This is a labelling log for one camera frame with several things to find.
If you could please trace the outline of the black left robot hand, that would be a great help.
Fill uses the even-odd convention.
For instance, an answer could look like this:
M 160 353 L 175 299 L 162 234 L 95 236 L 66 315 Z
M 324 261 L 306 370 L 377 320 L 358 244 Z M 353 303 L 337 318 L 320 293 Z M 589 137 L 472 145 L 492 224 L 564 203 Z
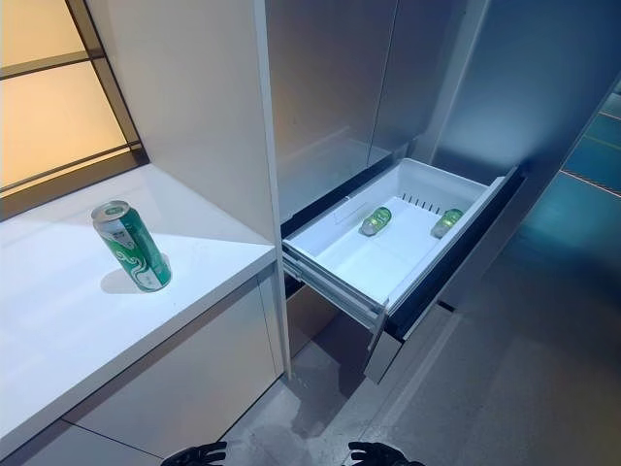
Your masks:
M 226 442 L 215 442 L 180 450 L 165 458 L 161 466 L 223 465 L 226 458 Z

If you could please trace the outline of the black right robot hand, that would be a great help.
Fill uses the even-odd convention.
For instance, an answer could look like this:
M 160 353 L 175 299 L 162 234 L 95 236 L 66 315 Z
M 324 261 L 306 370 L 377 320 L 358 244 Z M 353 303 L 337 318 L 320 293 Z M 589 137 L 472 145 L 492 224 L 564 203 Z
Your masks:
M 412 465 L 398 449 L 383 443 L 350 442 L 348 444 L 353 465 L 359 466 L 396 466 Z

